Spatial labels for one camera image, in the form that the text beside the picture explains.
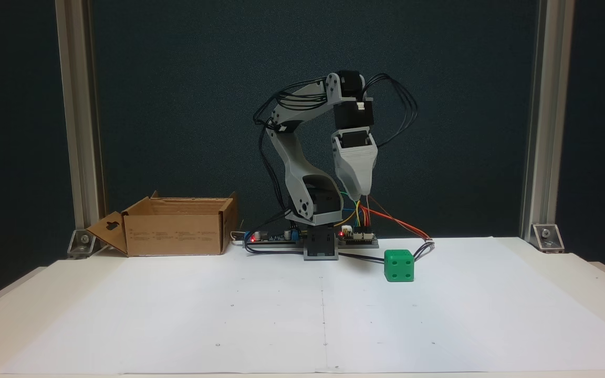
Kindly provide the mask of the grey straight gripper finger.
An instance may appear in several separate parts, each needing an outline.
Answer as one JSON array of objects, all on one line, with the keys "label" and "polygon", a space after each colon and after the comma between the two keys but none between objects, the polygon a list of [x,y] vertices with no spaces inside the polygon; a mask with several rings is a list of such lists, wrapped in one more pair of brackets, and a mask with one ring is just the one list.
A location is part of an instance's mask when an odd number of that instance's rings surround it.
[{"label": "grey straight gripper finger", "polygon": [[351,200],[358,201],[361,196],[370,194],[376,160],[340,158],[340,181]]}]

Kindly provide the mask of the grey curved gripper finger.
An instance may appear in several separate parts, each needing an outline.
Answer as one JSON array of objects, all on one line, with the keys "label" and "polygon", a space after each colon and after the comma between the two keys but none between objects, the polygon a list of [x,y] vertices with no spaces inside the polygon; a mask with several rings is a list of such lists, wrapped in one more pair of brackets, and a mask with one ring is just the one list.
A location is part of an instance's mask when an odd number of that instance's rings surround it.
[{"label": "grey curved gripper finger", "polygon": [[353,180],[350,173],[346,170],[344,160],[340,157],[335,158],[335,173],[339,181],[342,183],[343,191],[351,197],[353,193]]}]

